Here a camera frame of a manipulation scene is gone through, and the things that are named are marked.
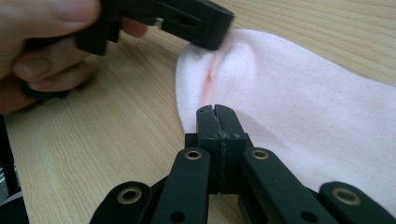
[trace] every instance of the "pink fabric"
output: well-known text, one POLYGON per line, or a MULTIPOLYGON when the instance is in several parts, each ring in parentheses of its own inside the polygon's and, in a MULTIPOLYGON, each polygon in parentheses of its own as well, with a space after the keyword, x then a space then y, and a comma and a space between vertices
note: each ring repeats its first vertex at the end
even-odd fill
POLYGON ((187 46, 177 107, 195 133, 203 105, 235 110, 265 147, 313 190, 342 181, 396 216, 396 89, 354 75, 275 35, 231 31, 217 51, 187 46))

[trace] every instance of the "pink cloth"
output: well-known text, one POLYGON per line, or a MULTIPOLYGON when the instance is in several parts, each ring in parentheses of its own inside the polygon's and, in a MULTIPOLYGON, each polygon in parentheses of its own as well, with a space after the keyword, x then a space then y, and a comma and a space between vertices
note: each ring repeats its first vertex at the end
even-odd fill
POLYGON ((396 217, 396 89, 359 77, 275 35, 234 30, 222 47, 189 45, 177 64, 177 107, 195 133, 203 105, 235 110, 255 147, 307 187, 342 181, 396 217))

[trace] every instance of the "metal pin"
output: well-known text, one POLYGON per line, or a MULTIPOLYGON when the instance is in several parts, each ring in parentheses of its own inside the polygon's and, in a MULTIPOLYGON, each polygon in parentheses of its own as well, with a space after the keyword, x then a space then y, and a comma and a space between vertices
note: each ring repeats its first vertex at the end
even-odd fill
POLYGON ((196 150, 191 150, 186 152, 184 156, 191 161, 195 161, 199 160, 202 157, 202 153, 196 150))
POLYGON ((341 203, 349 205, 359 205, 361 203, 361 198, 349 189, 335 188, 332 190, 332 195, 341 203))
POLYGON ((263 150, 254 150, 251 152, 251 155, 257 160, 266 160, 270 157, 270 155, 263 150))
POLYGON ((142 197, 142 190, 137 187, 128 187, 120 191, 117 200, 121 204, 136 203, 142 197))

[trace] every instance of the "wooden table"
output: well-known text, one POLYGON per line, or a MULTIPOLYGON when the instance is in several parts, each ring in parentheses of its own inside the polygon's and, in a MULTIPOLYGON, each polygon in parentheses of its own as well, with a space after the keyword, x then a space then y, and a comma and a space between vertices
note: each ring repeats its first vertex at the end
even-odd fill
MULTIPOLYGON (((364 77, 396 86, 394 0, 218 0, 233 28, 287 38, 364 77)), ((151 28, 91 57, 96 78, 62 100, 7 116, 31 223, 88 223, 107 193, 152 185, 183 148, 175 100, 187 42, 151 28)), ((236 197, 211 196, 208 223, 242 223, 236 197)))

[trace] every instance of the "black plastic part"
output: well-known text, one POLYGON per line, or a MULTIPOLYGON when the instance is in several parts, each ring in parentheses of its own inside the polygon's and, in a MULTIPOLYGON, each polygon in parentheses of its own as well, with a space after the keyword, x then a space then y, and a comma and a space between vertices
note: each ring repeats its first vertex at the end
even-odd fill
POLYGON ((196 112, 196 145, 210 154, 209 193, 220 191, 221 174, 221 138, 215 113, 211 105, 201 107, 196 112))
POLYGON ((268 223, 268 217, 262 210, 259 201, 246 179, 242 181, 242 187, 238 195, 238 207, 246 224, 268 223))
POLYGON ((210 1, 178 1, 163 5, 162 29, 205 49, 218 49, 232 21, 233 13, 210 1))
POLYGON ((341 182, 321 186, 318 199, 340 223, 396 224, 396 219, 361 190, 341 182))
POLYGON ((247 148, 247 136, 238 117, 231 108, 215 105, 216 118, 221 135, 220 192, 237 194, 242 177, 240 159, 247 148))
POLYGON ((6 121, 0 115, 0 166, 3 167, 4 178, 7 184, 8 195, 21 191, 17 174, 14 170, 14 157, 9 144, 6 121))
POLYGON ((93 214, 91 224, 144 223, 151 200, 149 186, 127 182, 111 190, 93 214))
POLYGON ((104 56, 106 54, 106 45, 108 39, 118 39, 112 27, 116 24, 114 21, 99 19, 93 25, 76 33, 76 45, 79 49, 92 54, 104 56))
POLYGON ((30 89, 26 82, 21 82, 21 89, 26 96, 38 101, 47 101, 53 98, 64 98, 69 91, 35 91, 30 89))
POLYGON ((207 222, 209 161, 209 153, 197 147, 177 153, 150 223, 207 222))
POLYGON ((247 149, 242 170, 269 223, 338 223, 270 150, 247 149))

